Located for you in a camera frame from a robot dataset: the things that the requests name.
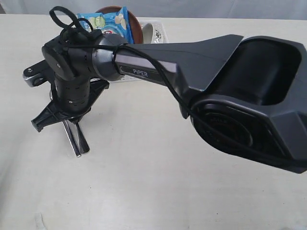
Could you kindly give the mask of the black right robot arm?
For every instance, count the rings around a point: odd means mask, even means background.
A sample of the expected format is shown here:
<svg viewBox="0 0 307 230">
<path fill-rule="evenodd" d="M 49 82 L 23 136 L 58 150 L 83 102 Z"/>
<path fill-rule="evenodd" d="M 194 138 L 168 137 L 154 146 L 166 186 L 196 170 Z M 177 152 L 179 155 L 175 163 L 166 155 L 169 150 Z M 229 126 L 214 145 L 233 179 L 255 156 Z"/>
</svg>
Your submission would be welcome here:
<svg viewBox="0 0 307 230">
<path fill-rule="evenodd" d="M 294 173 L 307 170 L 307 50 L 268 36 L 127 44 L 116 34 L 56 37 L 42 47 L 52 101 L 37 131 L 88 113 L 123 75 L 166 86 L 198 135 L 224 153 Z"/>
</svg>

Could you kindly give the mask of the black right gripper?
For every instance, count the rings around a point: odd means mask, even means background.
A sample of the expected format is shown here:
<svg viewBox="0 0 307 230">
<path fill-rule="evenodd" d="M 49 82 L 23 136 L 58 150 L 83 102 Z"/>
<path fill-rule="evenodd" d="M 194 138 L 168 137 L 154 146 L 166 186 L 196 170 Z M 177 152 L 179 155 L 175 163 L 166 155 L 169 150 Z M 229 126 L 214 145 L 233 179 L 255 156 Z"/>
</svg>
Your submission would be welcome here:
<svg viewBox="0 0 307 230">
<path fill-rule="evenodd" d="M 91 82 L 55 81 L 55 87 L 51 89 L 53 99 L 42 110 L 42 112 L 31 122 L 33 127 L 42 131 L 44 127 L 63 122 L 65 132 L 76 157 L 81 157 L 81 153 L 88 153 L 90 147 L 82 132 L 79 121 L 96 102 L 100 94 L 109 88 L 106 80 L 96 80 Z M 67 120 L 73 120 L 76 125 L 79 148 L 73 136 L 73 132 Z"/>
</svg>

